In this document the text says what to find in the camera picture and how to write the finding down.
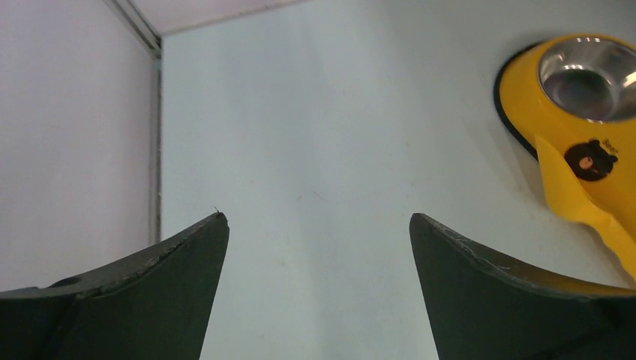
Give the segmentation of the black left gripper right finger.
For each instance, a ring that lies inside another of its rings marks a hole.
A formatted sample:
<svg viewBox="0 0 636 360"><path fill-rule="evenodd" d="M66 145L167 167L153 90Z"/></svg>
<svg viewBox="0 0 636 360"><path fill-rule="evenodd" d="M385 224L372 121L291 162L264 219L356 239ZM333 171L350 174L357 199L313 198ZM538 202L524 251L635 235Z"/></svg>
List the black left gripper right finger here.
<svg viewBox="0 0 636 360"><path fill-rule="evenodd" d="M415 213L412 253L441 359L633 359L635 291L557 274Z"/></svg>

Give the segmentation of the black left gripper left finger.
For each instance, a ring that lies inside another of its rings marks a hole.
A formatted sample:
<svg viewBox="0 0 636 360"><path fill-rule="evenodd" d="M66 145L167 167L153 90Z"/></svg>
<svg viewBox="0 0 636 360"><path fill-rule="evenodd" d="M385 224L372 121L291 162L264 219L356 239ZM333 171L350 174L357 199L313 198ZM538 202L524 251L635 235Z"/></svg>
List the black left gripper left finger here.
<svg viewBox="0 0 636 360"><path fill-rule="evenodd" d="M3 359L198 359L230 228L215 212L48 287L1 293Z"/></svg>

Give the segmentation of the yellow plastic food scoop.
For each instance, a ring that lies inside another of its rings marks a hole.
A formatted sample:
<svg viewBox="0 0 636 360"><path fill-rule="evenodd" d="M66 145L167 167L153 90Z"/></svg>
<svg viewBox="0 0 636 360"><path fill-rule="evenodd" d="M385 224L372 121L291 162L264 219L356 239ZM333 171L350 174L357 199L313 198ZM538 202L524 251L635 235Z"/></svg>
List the yellow plastic food scoop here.
<svg viewBox="0 0 636 360"><path fill-rule="evenodd" d="M536 136L535 149L548 208L567 221L593 228L624 271L635 278L635 239L591 200L564 157L546 139Z"/></svg>

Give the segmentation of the yellow double pet bowl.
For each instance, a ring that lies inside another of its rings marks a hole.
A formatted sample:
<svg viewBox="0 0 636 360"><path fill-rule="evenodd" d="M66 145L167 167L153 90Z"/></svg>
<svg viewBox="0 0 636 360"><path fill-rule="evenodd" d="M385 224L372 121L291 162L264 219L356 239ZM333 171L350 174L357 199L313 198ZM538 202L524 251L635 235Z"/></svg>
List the yellow double pet bowl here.
<svg viewBox="0 0 636 360"><path fill-rule="evenodd" d="M569 34L518 50L493 84L508 132L536 155L549 142L588 197L635 231L635 46Z"/></svg>

